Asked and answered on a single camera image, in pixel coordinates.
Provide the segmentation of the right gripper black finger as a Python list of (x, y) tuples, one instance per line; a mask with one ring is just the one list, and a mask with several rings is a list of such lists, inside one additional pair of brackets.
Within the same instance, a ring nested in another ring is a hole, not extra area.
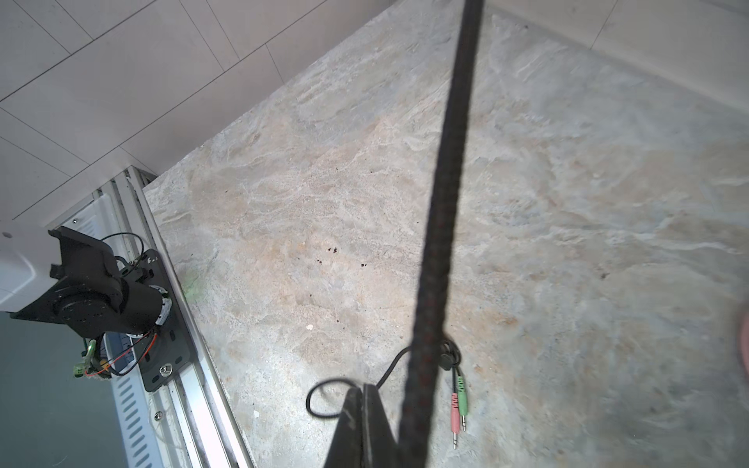
[(396, 452), (378, 388), (349, 389), (324, 467), (397, 467)]

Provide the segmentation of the white black headphones with cable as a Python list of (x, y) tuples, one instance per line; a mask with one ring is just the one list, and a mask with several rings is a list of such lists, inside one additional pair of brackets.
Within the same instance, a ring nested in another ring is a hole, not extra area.
[(401, 419), (398, 431), (391, 430), (397, 467), (423, 467), (428, 458), (484, 7), (482, 1), (467, 1), (462, 12), (425, 229)]

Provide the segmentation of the pink headphones with cable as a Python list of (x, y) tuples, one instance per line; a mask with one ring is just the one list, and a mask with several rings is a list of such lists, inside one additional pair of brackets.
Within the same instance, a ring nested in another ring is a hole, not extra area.
[(745, 369), (745, 372), (749, 374), (749, 313), (745, 312), (742, 317), (739, 334), (738, 344), (741, 356), (741, 362)]

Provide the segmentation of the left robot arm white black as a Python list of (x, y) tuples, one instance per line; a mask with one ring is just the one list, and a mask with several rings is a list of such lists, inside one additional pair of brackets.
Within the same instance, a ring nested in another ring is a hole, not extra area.
[(174, 298), (154, 250), (132, 261), (68, 227), (1, 225), (1, 309), (21, 321), (64, 325), (84, 339), (141, 337), (164, 326)]

